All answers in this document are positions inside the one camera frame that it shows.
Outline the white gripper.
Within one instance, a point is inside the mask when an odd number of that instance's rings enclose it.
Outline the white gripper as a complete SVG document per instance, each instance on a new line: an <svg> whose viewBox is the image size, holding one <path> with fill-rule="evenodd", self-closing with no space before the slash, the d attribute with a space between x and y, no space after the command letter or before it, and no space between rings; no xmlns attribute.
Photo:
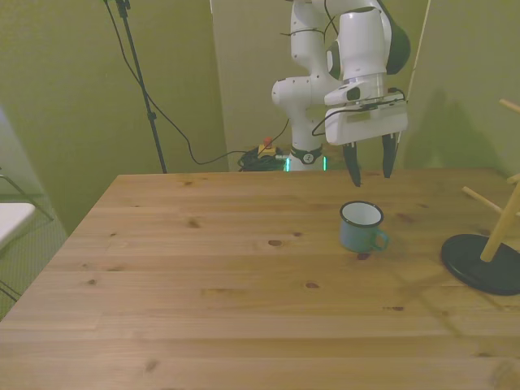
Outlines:
<svg viewBox="0 0 520 390"><path fill-rule="evenodd" d="M398 149L398 133L408 126L407 102L402 93L388 94L371 82L341 85L326 94L329 107L324 122L325 137L331 145L343 145L343 156L350 178L362 185L355 142L382 137L383 175L390 178Z"/></svg>

